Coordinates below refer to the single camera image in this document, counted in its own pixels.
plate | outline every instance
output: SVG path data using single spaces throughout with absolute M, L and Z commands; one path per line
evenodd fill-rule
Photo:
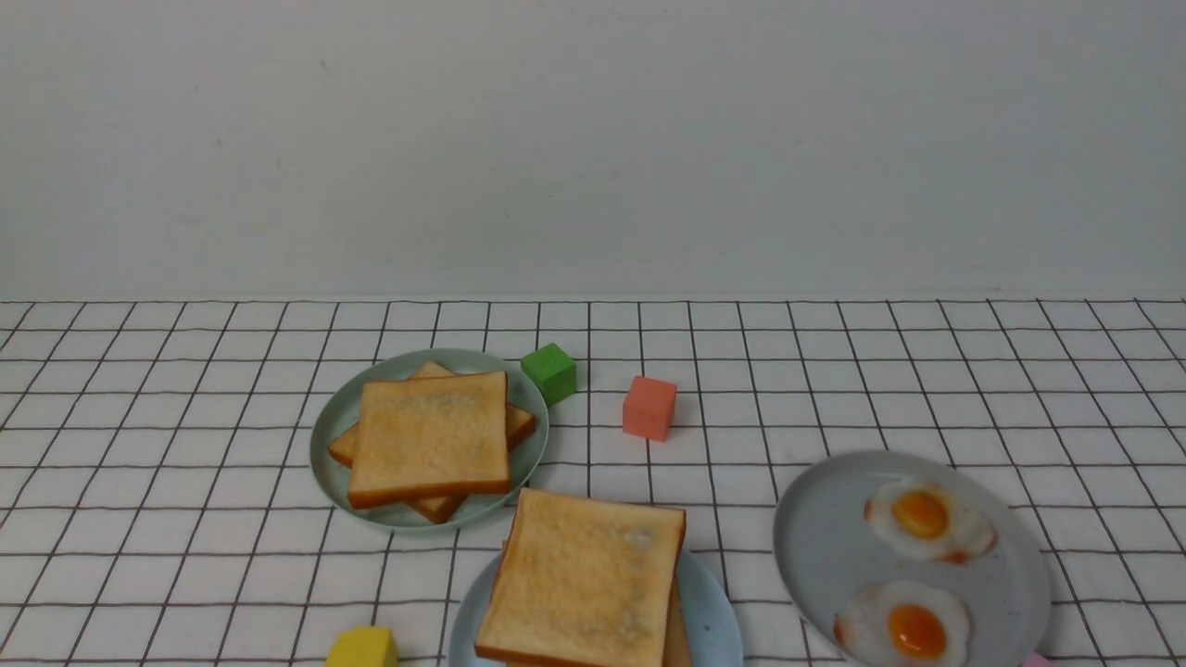
M 869 531 L 863 508 L 879 485 L 906 477 L 935 479 L 980 509 L 996 528 L 993 551 L 964 565 L 898 558 Z M 1012 510 L 955 470 L 913 456 L 856 452 L 808 468 L 778 503 L 774 558 L 799 615 L 834 647 L 836 614 L 874 582 L 917 579 L 963 599 L 973 625 L 965 667 L 1020 665 L 1050 615 L 1046 566 Z
M 374 509 L 353 509 L 346 501 L 350 485 L 350 469 L 330 457 L 330 443 L 358 423 L 358 408 L 363 385 L 376 380 L 407 380 L 427 361 L 439 362 L 458 374 L 506 371 L 506 400 L 535 415 L 535 433 L 519 443 L 511 452 L 511 490 L 506 494 L 471 495 L 452 519 L 445 523 L 433 523 L 416 514 L 404 503 L 395 503 Z M 434 348 L 408 352 L 380 362 L 355 375 L 333 396 L 313 425 L 310 438 L 308 460 L 317 484 L 330 501 L 342 512 L 383 531 L 404 534 L 434 534 L 453 531 L 492 514 L 506 503 L 527 483 L 543 458 L 548 443 L 548 406 L 540 389 L 514 364 L 498 357 L 474 350 Z
M 461 601 L 453 634 L 448 641 L 449 667 L 504 667 L 503 662 L 485 660 L 473 653 L 478 627 L 490 606 L 495 574 L 503 557 L 499 553 L 482 571 L 470 592 Z M 741 667 L 741 630 L 733 614 L 733 605 L 716 578 L 700 559 L 684 551 L 676 565 L 680 597 L 683 601 L 683 623 L 688 630 L 688 647 L 695 667 Z

green cube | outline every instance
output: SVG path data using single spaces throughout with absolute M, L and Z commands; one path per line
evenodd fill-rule
M 549 407 L 576 393 L 576 362 L 555 343 L 523 357 L 519 368 L 540 388 Z

white wall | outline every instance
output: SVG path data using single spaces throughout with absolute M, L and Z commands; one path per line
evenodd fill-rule
M 1186 287 L 1182 0 L 2 0 L 0 297 Z

stack of toast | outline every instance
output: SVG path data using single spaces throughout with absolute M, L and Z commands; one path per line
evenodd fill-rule
M 444 523 L 470 494 L 510 491 L 510 452 L 536 419 L 506 402 L 506 382 L 429 361 L 408 380 L 365 383 L 358 424 L 330 444 L 350 468 L 350 506 L 406 502 Z
M 474 653 L 509 667 L 691 667 L 682 509 L 523 489 Z

red cube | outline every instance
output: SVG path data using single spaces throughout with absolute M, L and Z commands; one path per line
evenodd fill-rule
M 631 436 L 667 440 L 675 417 L 675 385 L 652 377 L 635 377 L 621 404 L 621 430 Z

